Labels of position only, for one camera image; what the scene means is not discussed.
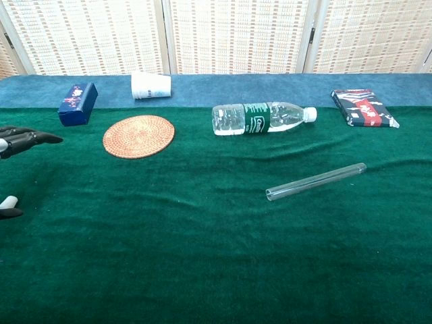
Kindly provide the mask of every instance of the bottle cap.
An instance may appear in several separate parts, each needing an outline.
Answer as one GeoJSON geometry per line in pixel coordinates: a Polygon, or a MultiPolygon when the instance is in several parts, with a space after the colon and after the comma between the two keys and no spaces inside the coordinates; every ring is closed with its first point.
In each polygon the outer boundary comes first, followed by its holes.
{"type": "Polygon", "coordinates": [[[304,108],[303,119],[305,123],[312,123],[317,120],[317,109],[315,107],[304,108]]]}

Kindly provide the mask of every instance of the round coaster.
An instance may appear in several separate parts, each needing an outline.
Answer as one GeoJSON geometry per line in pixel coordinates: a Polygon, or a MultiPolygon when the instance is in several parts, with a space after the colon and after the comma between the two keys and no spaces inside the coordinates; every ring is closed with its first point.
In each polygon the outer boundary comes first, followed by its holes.
{"type": "Polygon", "coordinates": [[[103,136],[105,150],[116,157],[139,159],[162,151],[173,140],[174,126],[152,115],[126,118],[103,136]]]}

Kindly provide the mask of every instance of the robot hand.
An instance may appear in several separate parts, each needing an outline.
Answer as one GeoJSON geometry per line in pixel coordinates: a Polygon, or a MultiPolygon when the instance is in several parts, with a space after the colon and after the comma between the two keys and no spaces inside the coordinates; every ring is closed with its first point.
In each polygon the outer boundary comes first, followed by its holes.
{"type": "Polygon", "coordinates": [[[27,151],[34,145],[42,143],[60,143],[61,137],[29,128],[6,126],[0,128],[0,159],[27,151]]]}
{"type": "MultiPolygon", "coordinates": [[[[29,128],[5,126],[0,128],[0,159],[27,151],[34,145],[42,143],[60,143],[61,137],[29,128]]],[[[22,211],[14,208],[17,198],[9,196],[0,204],[0,219],[13,218],[22,215],[22,211]]]]}

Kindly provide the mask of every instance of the clear glass rod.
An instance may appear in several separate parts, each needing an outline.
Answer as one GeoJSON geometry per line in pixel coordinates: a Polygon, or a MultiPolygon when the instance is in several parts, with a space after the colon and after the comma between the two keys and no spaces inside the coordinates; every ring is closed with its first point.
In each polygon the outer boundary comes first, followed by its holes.
{"type": "Polygon", "coordinates": [[[289,184],[282,184],[281,186],[267,189],[265,194],[269,200],[276,200],[302,192],[303,190],[311,189],[313,187],[328,184],[329,182],[338,181],[350,176],[355,176],[366,170],[367,166],[364,163],[357,163],[340,169],[325,172],[319,175],[314,175],[306,179],[290,182],[289,184]]]}

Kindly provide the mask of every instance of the blue tablecloth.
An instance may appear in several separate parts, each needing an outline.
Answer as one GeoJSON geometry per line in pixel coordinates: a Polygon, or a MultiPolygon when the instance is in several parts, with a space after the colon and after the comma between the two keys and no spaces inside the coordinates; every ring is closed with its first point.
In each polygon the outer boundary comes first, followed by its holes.
{"type": "Polygon", "coordinates": [[[96,108],[212,107],[287,101],[332,107],[330,92],[371,88],[388,106],[432,105],[432,74],[173,75],[169,98],[134,100],[130,76],[14,76],[0,81],[0,107],[58,107],[71,85],[94,82],[96,108]]]}

